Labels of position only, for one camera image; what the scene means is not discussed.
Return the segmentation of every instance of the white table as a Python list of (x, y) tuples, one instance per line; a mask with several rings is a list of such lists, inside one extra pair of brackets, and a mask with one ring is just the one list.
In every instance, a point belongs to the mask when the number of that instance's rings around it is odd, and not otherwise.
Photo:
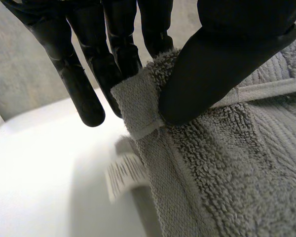
[(103, 94), (105, 122), (85, 126), (70, 99), (0, 128), (0, 237), (144, 237), (130, 193), (110, 204), (104, 169), (127, 135)]

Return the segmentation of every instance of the terry cloth towel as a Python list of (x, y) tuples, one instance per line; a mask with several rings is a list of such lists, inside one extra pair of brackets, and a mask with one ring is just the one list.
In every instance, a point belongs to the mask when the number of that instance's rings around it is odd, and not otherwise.
[(296, 237), (296, 41), (206, 113), (168, 127), (158, 96), (178, 53), (112, 89), (163, 235)]

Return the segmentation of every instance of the black robotic finger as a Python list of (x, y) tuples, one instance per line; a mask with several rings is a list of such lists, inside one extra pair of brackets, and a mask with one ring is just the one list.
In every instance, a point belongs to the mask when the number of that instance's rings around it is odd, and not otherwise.
[(106, 42), (103, 6), (98, 1), (85, 0), (73, 5), (67, 19), (76, 33), (86, 61), (114, 113), (121, 117), (116, 100), (111, 94), (113, 86), (123, 81), (113, 55)]
[(102, 4), (114, 58), (123, 76), (132, 77), (142, 67), (133, 40), (136, 0), (103, 0)]
[(202, 28), (183, 47), (159, 98), (173, 125), (199, 116), (296, 39), (296, 1), (199, 0), (198, 11)]
[(74, 51), (65, 17), (39, 22), (28, 29), (45, 48), (82, 121), (90, 127), (102, 124), (105, 112)]
[(71, 43), (71, 29), (62, 14), (65, 5), (58, 1), (1, 2), (45, 48), (82, 121), (91, 127), (100, 125), (105, 119), (105, 112)]
[(159, 53), (173, 49), (167, 34), (171, 25), (173, 0), (138, 0), (142, 17), (142, 32), (146, 48), (154, 58)]

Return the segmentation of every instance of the white care label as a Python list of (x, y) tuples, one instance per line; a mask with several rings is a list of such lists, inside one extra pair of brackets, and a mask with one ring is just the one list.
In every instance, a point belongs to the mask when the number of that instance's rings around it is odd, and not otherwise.
[(126, 191), (139, 186), (149, 186), (145, 167), (134, 153), (120, 155), (108, 166), (105, 177), (112, 203)]

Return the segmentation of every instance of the gray wall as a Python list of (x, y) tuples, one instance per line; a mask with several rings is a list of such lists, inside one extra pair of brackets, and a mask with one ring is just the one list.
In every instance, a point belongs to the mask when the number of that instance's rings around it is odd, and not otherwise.
[[(200, 27), (197, 0), (175, 0), (169, 35), (182, 47)], [(143, 64), (151, 60), (143, 42), (140, 15), (134, 32)], [(88, 68), (77, 39), (74, 46), (94, 87), (96, 81)], [(44, 49), (25, 27), (0, 3), (0, 114), (4, 120), (68, 97)]]

